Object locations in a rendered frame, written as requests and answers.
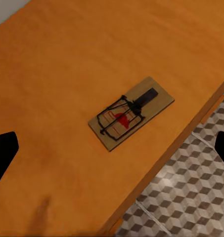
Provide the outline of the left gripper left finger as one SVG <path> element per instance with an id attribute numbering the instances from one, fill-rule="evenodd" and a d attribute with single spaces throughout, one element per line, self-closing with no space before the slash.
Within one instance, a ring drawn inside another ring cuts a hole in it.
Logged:
<path id="1" fill-rule="evenodd" d="M 14 131 L 0 135 L 0 179 L 19 150 Z"/>

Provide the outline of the mousetrap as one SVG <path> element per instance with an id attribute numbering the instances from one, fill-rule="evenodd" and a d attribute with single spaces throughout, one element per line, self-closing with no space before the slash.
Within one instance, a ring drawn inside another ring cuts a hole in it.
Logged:
<path id="1" fill-rule="evenodd" d="M 147 77 L 88 124 L 111 152 L 174 102 L 164 88 Z"/>

